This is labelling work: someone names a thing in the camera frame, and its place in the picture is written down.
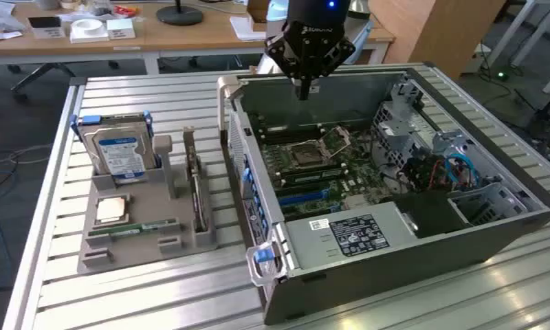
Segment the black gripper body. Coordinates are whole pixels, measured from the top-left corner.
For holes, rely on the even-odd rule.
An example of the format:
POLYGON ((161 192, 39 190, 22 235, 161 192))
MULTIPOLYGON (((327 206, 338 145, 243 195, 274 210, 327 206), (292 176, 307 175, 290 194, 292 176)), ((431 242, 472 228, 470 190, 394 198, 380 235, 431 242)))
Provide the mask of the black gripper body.
POLYGON ((311 39, 346 37, 344 20, 348 1, 290 1, 283 36, 299 59, 304 78, 304 44, 311 39))

